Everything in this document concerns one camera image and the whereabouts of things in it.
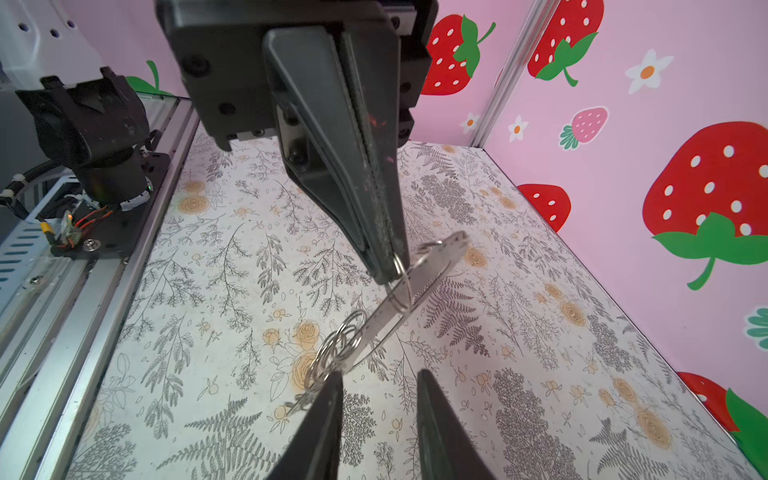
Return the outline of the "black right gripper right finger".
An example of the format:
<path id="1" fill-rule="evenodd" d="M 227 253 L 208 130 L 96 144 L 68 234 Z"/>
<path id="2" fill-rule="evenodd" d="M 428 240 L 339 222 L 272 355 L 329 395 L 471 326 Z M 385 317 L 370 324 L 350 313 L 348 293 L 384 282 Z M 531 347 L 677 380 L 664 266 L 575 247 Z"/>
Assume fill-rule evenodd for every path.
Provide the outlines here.
<path id="1" fill-rule="evenodd" d="M 417 375 L 417 436 L 424 480 L 494 479 L 428 369 Z"/>

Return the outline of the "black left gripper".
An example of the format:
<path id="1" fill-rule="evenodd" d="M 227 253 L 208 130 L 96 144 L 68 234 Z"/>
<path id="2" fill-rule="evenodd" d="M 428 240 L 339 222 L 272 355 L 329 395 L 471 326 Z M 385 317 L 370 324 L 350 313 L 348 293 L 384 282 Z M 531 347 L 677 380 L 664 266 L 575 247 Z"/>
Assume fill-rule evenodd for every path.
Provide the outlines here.
<path id="1" fill-rule="evenodd" d="M 155 13 L 206 133 L 224 151 L 241 134 L 276 127 L 266 63 L 289 177 L 377 284 L 398 278 L 395 260 L 408 264 L 408 242 L 397 148 L 414 128 L 437 2 L 158 1 Z M 378 20 L 397 34 L 347 26 L 343 72 L 324 27 L 338 33 L 346 22 Z"/>

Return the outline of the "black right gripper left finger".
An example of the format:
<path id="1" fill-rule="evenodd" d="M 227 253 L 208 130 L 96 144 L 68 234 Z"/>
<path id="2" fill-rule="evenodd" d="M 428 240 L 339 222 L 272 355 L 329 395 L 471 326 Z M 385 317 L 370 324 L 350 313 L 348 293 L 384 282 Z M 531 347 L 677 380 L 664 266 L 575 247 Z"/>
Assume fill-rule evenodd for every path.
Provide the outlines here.
<path id="1" fill-rule="evenodd" d="M 332 373 L 268 480 L 338 478 L 343 427 L 343 381 Z"/>

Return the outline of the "metal key holder plate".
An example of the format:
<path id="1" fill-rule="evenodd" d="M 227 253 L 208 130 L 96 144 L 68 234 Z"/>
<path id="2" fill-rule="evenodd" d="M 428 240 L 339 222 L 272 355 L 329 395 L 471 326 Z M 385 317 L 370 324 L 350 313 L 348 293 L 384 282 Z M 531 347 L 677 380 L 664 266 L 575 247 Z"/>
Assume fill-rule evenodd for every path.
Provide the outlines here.
<path id="1" fill-rule="evenodd" d="M 372 313 L 353 311 L 326 337 L 304 377 L 304 393 L 286 404 L 288 413 L 308 409 L 332 373 L 348 374 L 365 363 L 438 289 L 469 243 L 469 235 L 457 231 L 420 245 L 409 268 L 396 258 L 397 282 L 385 286 L 386 296 Z"/>

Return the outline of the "silver split keyring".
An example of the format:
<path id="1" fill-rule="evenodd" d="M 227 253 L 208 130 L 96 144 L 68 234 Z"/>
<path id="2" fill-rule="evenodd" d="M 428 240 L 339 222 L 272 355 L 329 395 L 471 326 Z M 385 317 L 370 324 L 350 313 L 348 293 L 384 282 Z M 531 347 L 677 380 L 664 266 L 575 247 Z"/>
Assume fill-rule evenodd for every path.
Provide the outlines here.
<path id="1" fill-rule="evenodd" d="M 387 291 L 387 295 L 390 300 L 390 303 L 393 305 L 396 312 L 402 315 L 409 314 L 413 310 L 413 306 L 414 306 L 414 295 L 413 295 L 413 289 L 411 286 L 410 277 L 400 257 L 397 254 L 394 254 L 393 264 L 394 264 L 396 273 L 399 276 L 399 281 L 397 285 L 394 287 L 392 287 L 390 284 L 386 284 L 385 289 Z M 405 292 L 405 296 L 403 300 L 401 300 L 398 295 L 398 291 L 401 287 L 404 288 L 404 292 Z"/>

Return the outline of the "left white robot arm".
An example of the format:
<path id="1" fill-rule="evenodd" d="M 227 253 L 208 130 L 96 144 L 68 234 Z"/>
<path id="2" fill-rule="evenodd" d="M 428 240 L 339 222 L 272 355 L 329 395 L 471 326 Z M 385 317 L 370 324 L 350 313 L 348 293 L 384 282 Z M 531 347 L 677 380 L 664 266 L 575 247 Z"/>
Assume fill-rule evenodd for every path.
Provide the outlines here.
<path id="1" fill-rule="evenodd" d="M 397 154 L 429 69 L 434 1 L 158 1 L 203 126 L 230 151 L 275 135 L 289 178 L 340 228 L 373 280 L 410 267 Z M 38 143 L 99 203 L 143 194 L 145 108 L 55 1 L 1 5 L 1 66 Z"/>

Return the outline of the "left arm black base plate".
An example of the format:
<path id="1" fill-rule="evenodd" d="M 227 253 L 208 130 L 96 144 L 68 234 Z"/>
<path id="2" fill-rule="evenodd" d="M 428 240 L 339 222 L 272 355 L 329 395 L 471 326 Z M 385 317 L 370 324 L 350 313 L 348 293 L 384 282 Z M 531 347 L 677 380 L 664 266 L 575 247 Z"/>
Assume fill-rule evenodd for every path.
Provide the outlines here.
<path id="1" fill-rule="evenodd" d="M 135 250 L 170 157 L 134 154 L 126 162 L 87 172 L 81 202 L 73 211 L 42 216 L 50 253 L 69 258 L 122 258 Z"/>

